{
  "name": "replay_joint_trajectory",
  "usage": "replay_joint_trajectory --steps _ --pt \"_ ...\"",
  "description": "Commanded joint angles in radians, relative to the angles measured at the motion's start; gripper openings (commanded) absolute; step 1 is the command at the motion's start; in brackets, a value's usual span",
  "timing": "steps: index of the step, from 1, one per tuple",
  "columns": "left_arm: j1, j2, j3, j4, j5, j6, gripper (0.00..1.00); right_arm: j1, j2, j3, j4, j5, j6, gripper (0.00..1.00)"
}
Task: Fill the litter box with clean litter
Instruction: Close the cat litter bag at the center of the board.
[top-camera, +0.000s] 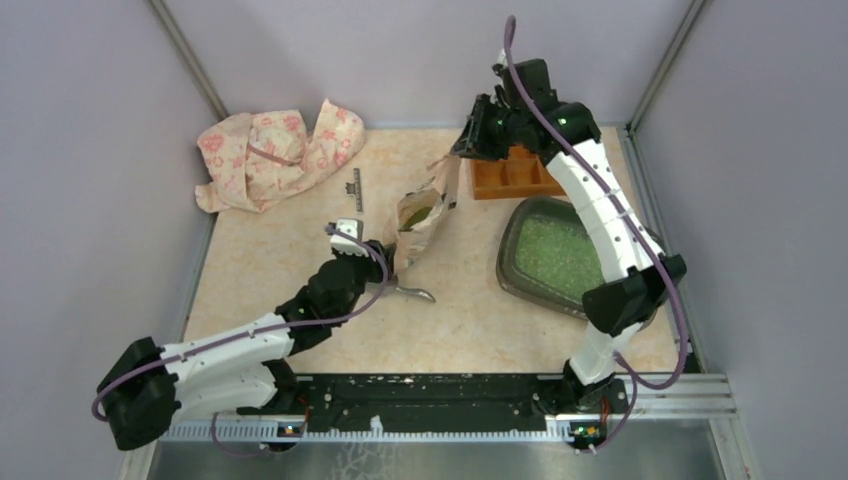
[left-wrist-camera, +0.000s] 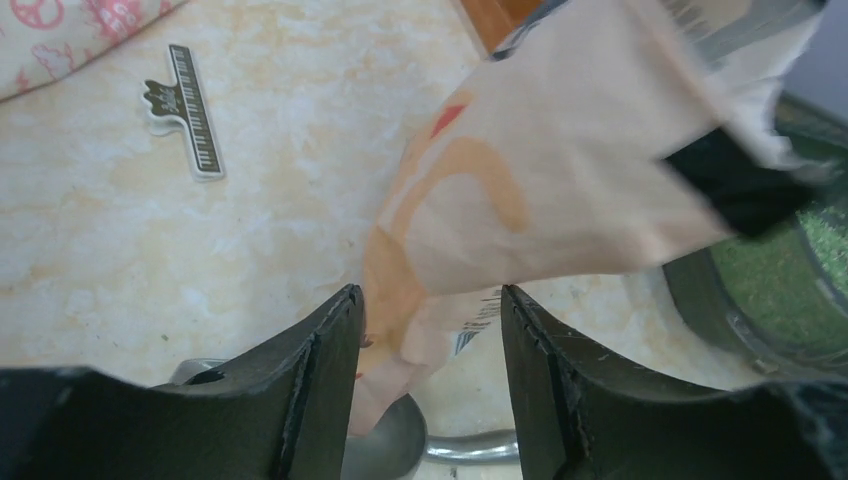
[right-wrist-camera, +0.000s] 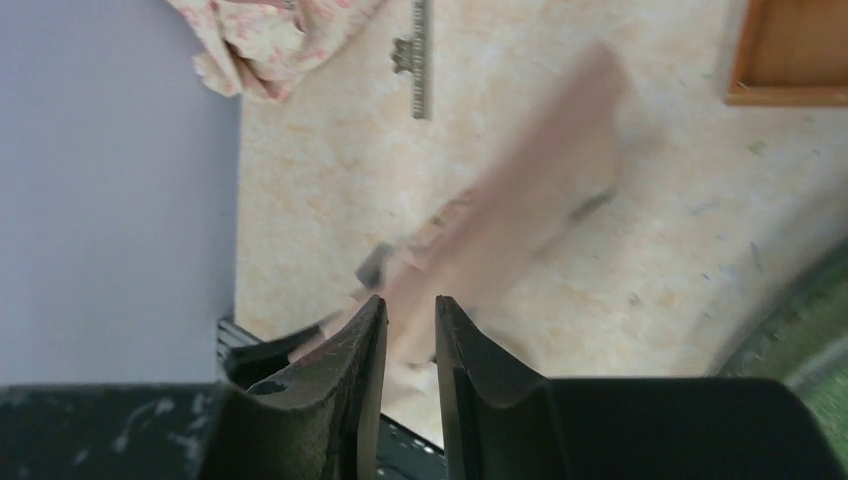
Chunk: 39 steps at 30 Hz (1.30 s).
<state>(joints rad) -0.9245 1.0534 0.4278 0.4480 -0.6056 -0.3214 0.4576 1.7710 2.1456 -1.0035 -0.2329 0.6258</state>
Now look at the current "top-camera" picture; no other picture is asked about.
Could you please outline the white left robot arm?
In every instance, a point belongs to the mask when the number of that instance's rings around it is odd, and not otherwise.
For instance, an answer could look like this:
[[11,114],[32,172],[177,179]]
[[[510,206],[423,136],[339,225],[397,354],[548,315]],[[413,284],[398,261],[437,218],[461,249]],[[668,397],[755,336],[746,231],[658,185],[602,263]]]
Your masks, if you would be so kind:
[[368,240],[359,249],[334,248],[290,300],[240,328],[178,344],[132,342],[97,386],[93,416],[130,451],[184,420],[300,412],[288,358],[330,339],[368,284],[385,287],[394,276],[395,246]]

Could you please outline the grey metal scoop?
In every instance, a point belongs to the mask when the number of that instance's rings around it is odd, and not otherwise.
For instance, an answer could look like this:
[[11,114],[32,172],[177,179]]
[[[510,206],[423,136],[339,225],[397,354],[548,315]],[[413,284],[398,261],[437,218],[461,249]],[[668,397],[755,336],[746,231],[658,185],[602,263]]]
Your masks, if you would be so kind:
[[430,303],[436,302],[435,296],[425,289],[405,287],[405,286],[398,284],[397,282],[392,283],[391,287],[396,293],[407,295],[407,296],[410,296],[410,297],[423,299],[423,300],[428,301]]

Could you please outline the orange cat litter bag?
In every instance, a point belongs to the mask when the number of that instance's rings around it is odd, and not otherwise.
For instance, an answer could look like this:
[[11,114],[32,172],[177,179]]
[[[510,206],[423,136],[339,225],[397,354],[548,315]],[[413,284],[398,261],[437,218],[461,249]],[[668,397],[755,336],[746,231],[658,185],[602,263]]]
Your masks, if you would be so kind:
[[386,224],[383,242],[395,248],[392,266],[402,272],[420,260],[458,203],[462,160],[445,155],[427,167],[428,178],[407,192]]

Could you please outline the piano-key bag clip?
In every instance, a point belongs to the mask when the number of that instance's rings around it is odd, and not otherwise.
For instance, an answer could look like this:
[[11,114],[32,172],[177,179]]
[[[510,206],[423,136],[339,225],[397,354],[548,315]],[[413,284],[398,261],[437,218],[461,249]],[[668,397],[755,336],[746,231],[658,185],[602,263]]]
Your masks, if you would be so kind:
[[364,213],[364,202],[362,194],[361,170],[353,169],[353,177],[351,182],[345,183],[345,192],[348,196],[354,198],[355,209],[358,214]]

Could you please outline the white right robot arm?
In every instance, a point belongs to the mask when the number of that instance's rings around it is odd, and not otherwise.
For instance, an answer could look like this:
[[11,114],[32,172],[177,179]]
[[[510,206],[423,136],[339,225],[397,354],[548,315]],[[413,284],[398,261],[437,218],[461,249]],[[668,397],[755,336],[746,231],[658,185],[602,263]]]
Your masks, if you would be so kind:
[[572,410],[588,412],[601,400],[601,384],[611,379],[620,350],[658,308],[669,303],[682,314],[677,285],[687,266],[646,232],[612,171],[592,113],[558,99],[546,62],[515,63],[503,54],[492,70],[501,82],[494,95],[476,97],[452,151],[498,161],[512,147],[524,147],[562,187],[586,229],[604,282],[582,297],[589,324],[565,365],[563,398]]

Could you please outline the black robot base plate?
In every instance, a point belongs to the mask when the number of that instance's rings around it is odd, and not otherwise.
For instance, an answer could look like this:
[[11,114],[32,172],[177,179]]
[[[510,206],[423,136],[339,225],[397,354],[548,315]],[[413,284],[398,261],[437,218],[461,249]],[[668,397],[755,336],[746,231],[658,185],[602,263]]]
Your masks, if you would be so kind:
[[286,415],[280,435],[317,441],[546,441],[600,446],[628,410],[622,379],[572,387],[542,374],[316,374],[243,416]]

